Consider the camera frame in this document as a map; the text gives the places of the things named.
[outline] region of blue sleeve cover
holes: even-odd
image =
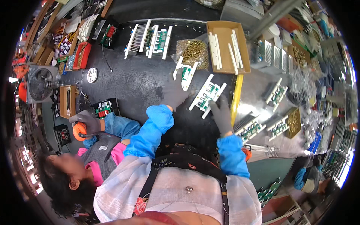
[[[295,189],[302,190],[302,188],[304,187],[305,183],[304,181],[302,181],[302,178],[304,177],[305,173],[306,173],[305,167],[301,168],[301,170],[299,170],[299,172],[297,173],[294,182]]]
[[[220,155],[220,168],[226,175],[250,178],[245,162],[245,153],[241,150],[243,141],[235,134],[217,140]]]
[[[160,144],[161,135],[174,125],[172,112],[166,105],[153,105],[147,108],[148,120],[140,128],[138,134],[130,138],[124,156],[149,156],[155,158],[155,151]]]
[[[140,124],[138,122],[122,116],[116,116],[114,112],[107,114],[104,120],[105,133],[121,137],[121,140],[130,139],[131,136],[139,133],[140,130]],[[82,143],[85,148],[90,149],[97,141],[97,137],[93,136],[91,139],[84,140]]]

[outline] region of fan guard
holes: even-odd
[[[28,81],[27,88],[31,97],[35,101],[42,101],[46,99],[51,91],[51,83],[53,81],[53,76],[50,70],[41,68],[35,71],[33,76],[31,76]]]

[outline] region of yellow strip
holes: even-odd
[[[241,96],[241,88],[243,87],[243,74],[239,74],[238,78],[236,79],[236,85],[234,90],[234,97],[233,102],[231,103],[231,125],[234,126],[236,115],[238,114],[238,107],[240,102],[240,96]]]

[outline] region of work glove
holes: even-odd
[[[174,80],[173,73],[171,73],[168,82],[162,89],[163,100],[160,104],[171,106],[174,112],[191,95],[190,90],[184,91],[181,87],[182,73],[182,68],[177,70],[176,80]]]
[[[233,126],[231,125],[231,115],[228,106],[228,99],[225,96],[220,96],[220,107],[217,106],[213,100],[209,101],[211,111],[217,127],[219,128],[220,134],[223,137],[227,132],[234,132]]]
[[[100,120],[97,118],[93,118],[90,112],[83,110],[69,118],[69,122],[72,124],[72,127],[76,124],[76,122],[82,122],[86,125],[86,133],[94,134],[96,132],[101,131]]]

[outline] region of pink sleeve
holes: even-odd
[[[79,151],[77,151],[78,156],[82,156],[87,151],[86,148],[79,148]]]
[[[125,149],[126,145],[123,143],[118,143],[111,151],[111,157],[116,165],[119,165],[120,162],[125,158],[124,154],[122,153]]]

